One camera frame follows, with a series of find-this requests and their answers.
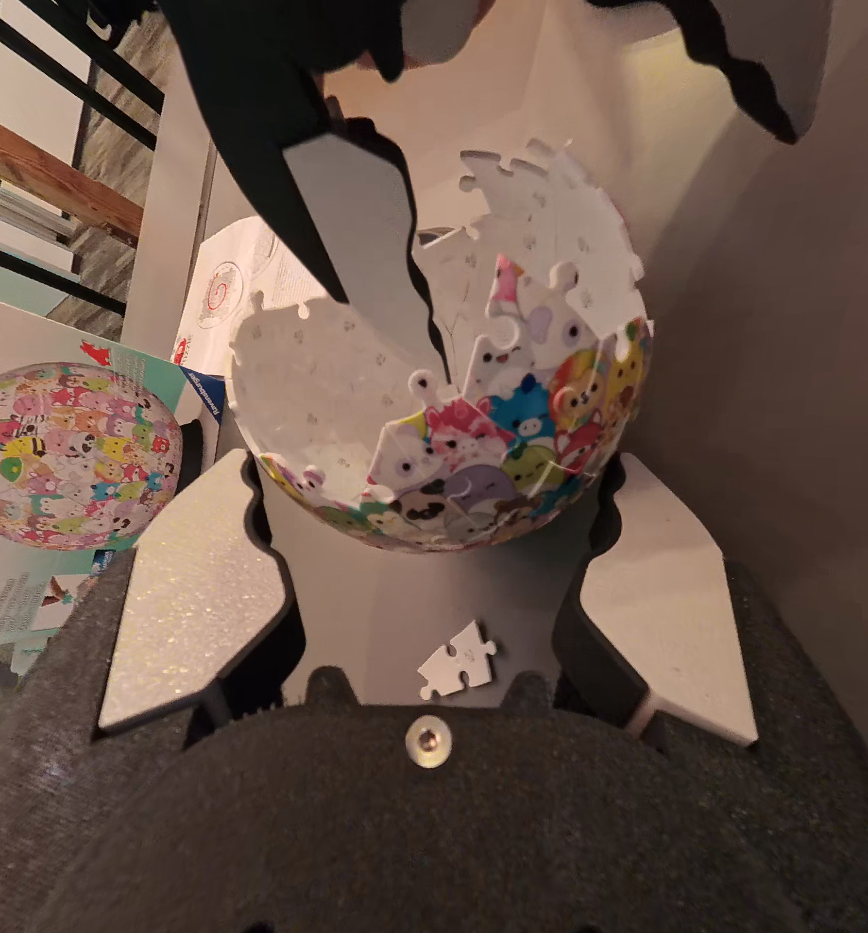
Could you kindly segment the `partly built puzzle ball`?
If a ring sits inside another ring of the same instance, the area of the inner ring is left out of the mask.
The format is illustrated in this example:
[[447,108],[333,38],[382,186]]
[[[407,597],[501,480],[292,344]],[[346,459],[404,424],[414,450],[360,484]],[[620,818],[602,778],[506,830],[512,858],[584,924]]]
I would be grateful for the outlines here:
[[371,548],[462,552],[542,528],[603,472],[638,406],[653,322],[641,259],[570,153],[466,150],[488,210],[417,235],[453,382],[330,297],[234,331],[228,388],[257,464]]

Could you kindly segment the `printed puzzle box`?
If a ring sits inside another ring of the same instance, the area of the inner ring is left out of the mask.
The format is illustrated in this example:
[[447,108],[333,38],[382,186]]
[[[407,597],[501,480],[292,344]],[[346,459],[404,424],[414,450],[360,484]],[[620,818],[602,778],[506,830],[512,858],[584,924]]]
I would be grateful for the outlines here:
[[0,645],[60,628],[213,464],[225,402],[217,376],[0,302]]

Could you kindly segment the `black metal frame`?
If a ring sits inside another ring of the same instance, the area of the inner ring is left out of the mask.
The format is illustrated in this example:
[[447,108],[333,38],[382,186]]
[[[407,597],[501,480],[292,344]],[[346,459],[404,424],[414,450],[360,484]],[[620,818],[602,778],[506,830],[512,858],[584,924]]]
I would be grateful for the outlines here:
[[[157,2],[0,2],[0,126],[143,208],[172,53]],[[0,301],[116,339],[135,258],[0,180]]]

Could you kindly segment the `folded instruction leaflet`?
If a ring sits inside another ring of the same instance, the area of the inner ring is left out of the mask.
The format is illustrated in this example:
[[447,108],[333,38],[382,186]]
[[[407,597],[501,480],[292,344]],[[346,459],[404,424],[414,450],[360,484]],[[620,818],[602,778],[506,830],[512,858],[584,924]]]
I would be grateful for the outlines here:
[[258,216],[235,221],[199,248],[171,361],[221,377],[230,338],[258,308],[297,309],[325,290]]

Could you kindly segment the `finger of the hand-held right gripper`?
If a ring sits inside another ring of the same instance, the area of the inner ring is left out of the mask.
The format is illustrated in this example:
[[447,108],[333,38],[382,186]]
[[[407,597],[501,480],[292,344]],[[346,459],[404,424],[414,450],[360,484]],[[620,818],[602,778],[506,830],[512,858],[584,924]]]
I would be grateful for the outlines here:
[[430,287],[413,257],[407,160],[370,119],[333,121],[282,155],[342,294],[408,362],[451,381]]
[[655,1],[687,57],[726,80],[767,135],[797,144],[813,125],[833,15],[830,1]]

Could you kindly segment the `wooden bench plank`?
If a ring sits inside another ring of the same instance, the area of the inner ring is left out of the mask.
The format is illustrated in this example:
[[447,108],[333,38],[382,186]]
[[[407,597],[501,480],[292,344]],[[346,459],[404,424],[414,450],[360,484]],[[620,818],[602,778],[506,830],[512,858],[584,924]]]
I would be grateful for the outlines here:
[[0,125],[0,180],[137,248],[143,209]]

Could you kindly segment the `white puzzle piece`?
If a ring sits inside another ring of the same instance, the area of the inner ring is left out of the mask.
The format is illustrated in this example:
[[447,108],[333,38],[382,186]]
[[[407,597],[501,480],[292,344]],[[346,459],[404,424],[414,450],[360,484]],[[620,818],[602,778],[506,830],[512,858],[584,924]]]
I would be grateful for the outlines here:
[[435,696],[445,698],[491,683],[494,679],[492,658],[497,652],[496,642],[483,637],[478,620],[466,624],[417,669],[424,680],[419,690],[420,699],[427,703]]

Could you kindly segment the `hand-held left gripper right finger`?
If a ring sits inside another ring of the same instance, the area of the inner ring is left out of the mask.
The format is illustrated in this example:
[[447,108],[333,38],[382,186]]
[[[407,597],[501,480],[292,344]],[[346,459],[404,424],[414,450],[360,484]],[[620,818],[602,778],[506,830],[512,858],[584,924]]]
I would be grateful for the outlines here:
[[720,548],[632,454],[609,462],[598,502],[591,552],[554,624],[562,674],[592,714],[636,738],[663,714],[753,744]]

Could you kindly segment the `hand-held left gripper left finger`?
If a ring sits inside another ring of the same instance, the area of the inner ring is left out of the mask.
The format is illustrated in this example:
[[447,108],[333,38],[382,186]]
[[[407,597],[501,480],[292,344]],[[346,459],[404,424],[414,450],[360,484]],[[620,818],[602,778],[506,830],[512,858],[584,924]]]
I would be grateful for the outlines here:
[[198,708],[219,728],[279,708],[304,644],[253,456],[231,450],[136,545],[97,728]]

